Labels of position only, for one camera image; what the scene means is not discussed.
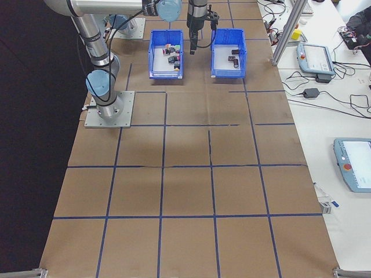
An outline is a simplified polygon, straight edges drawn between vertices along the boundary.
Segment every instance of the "blue plastic bin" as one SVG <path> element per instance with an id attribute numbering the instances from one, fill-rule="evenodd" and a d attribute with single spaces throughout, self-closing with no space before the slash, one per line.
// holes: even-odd
<path id="1" fill-rule="evenodd" d="M 180 71 L 174 71 L 168 63 L 168 56 L 162 54 L 162 48 L 167 44 L 180 45 Z M 183 31 L 182 30 L 152 30 L 150 47 L 148 49 L 148 70 L 151 79 L 181 79 L 183 78 Z"/>
<path id="2" fill-rule="evenodd" d="M 239 49 L 239 55 L 232 55 L 232 49 Z M 211 77 L 245 77 L 248 51 L 246 49 L 243 29 L 217 29 L 215 40 L 211 45 L 211 50 Z M 238 68 L 234 68 L 233 62 L 228 61 L 228 56 L 238 57 Z"/>

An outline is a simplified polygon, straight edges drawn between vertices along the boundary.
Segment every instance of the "table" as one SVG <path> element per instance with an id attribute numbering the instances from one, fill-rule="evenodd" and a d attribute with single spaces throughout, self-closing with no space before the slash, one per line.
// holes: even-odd
<path id="1" fill-rule="evenodd" d="M 314 15 L 305 17 L 307 24 L 300 24 L 299 29 L 304 32 L 309 43 L 327 46 L 334 59 L 332 50 L 341 42 L 337 29 L 345 25 L 344 21 L 330 0 L 323 3 L 309 2 L 313 7 Z M 288 11 L 278 17 L 273 25 L 280 30 L 283 29 L 292 9 L 290 1 L 286 1 L 286 4 Z M 275 12 L 282 10 L 276 5 L 269 7 Z M 266 14 L 261 5 L 260 11 L 262 15 Z M 299 69 L 295 51 L 296 47 L 287 47 L 278 64 L 282 81 Z M 354 55 L 344 43 L 336 49 L 336 61 L 368 64 L 361 51 Z M 357 71 L 354 76 L 346 76 L 344 79 L 336 77 L 329 84 L 310 81 L 294 91 L 288 90 L 287 87 L 285 89 L 292 94 L 297 94 L 305 88 L 316 87 L 319 91 L 326 90 L 343 101 L 349 101 L 351 93 L 371 97 L 368 87 L 371 84 L 369 69 L 361 66 L 355 66 L 355 68 Z M 290 84 L 298 85 L 301 82 L 302 80 L 290 82 Z M 305 101 L 352 113 L 351 109 L 325 94 L 320 94 L 314 100 L 305 100 L 301 96 L 287 96 L 289 100 Z M 338 208 L 332 207 L 331 214 L 323 216 L 339 265 L 345 270 L 371 270 L 371 218 L 369 215 L 371 193 L 353 193 L 349 190 L 336 165 L 332 147 L 333 140 L 337 137 L 371 138 L 370 122 L 367 119 L 338 112 L 289 103 L 312 180 L 317 182 L 340 205 Z"/>

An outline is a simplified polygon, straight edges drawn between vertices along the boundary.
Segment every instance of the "red emergency stop button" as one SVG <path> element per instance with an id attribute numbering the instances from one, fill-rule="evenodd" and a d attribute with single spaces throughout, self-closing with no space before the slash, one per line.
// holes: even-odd
<path id="1" fill-rule="evenodd" d="M 347 163 L 347 164 L 344 164 L 344 169 L 346 169 L 347 171 L 349 171 L 350 169 L 352 169 L 352 166 L 349 164 L 349 163 Z"/>

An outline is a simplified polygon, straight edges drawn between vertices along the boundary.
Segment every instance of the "blue joint cap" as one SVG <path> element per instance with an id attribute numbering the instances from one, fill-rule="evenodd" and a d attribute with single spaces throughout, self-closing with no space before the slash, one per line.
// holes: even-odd
<path id="1" fill-rule="evenodd" d="M 161 0 L 157 4 L 157 12 L 160 18 L 167 22 L 178 19 L 181 12 L 181 0 Z"/>
<path id="2" fill-rule="evenodd" d="M 128 20 L 128 18 L 122 14 L 112 14 L 110 15 L 110 24 L 111 26 L 113 26 L 113 29 L 117 29 L 118 27 L 120 27 L 120 25 L 122 23 L 124 23 L 126 20 Z M 128 26 L 128 24 L 124 24 L 123 26 L 121 26 L 120 30 L 124 30 L 126 28 L 126 26 Z"/>
<path id="3" fill-rule="evenodd" d="M 99 97 L 104 96 L 108 93 L 110 89 L 110 77 L 108 72 L 103 70 L 95 70 L 88 74 L 85 80 L 86 87 L 92 93 L 92 95 L 97 95 Z"/>

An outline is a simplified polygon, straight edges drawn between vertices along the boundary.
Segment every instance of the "black background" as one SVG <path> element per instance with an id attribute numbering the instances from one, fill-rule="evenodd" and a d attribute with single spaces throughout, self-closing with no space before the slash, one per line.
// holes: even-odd
<path id="1" fill-rule="evenodd" d="M 10 272 L 39 266 L 86 87 L 69 17 L 1 0 L 0 26 L 0 272 Z"/>

